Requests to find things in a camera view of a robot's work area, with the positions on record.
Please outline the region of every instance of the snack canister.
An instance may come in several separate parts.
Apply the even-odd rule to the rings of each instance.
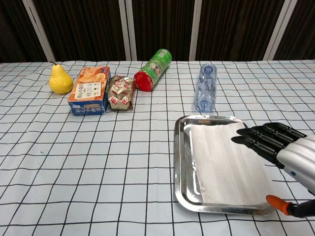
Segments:
[[[158,50],[148,63],[134,75],[137,88],[141,91],[150,92],[171,61],[172,55],[168,50]]]

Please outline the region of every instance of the white checkered tablecloth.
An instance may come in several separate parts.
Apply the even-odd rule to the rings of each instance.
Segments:
[[[133,76],[141,61],[67,61],[108,65]],[[174,124],[192,109],[203,61],[172,62],[153,92],[136,91],[134,109],[75,117],[68,95],[51,92],[48,62],[0,65],[0,235],[309,236],[315,218],[190,212],[173,189]],[[248,126],[278,121],[315,131],[315,61],[213,61],[213,115]],[[265,162],[276,194],[301,203],[314,196]]]

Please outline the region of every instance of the stainless steel tray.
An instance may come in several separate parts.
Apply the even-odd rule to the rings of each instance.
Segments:
[[[202,202],[199,182],[194,164],[194,151],[191,141],[191,125],[217,125],[242,122],[235,117],[187,116],[175,123],[174,166],[175,195],[178,202],[188,210],[212,213],[267,215],[274,211],[267,202],[254,206],[232,206]]]

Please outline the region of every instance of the white napkin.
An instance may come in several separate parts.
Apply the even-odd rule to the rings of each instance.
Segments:
[[[273,194],[262,157],[231,138],[242,123],[193,125],[191,127],[195,164],[204,203],[256,205]]]

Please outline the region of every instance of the plastic water bottle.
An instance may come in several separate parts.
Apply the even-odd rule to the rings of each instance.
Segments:
[[[204,64],[200,68],[194,106],[198,112],[211,112],[215,108],[217,96],[217,68]]]

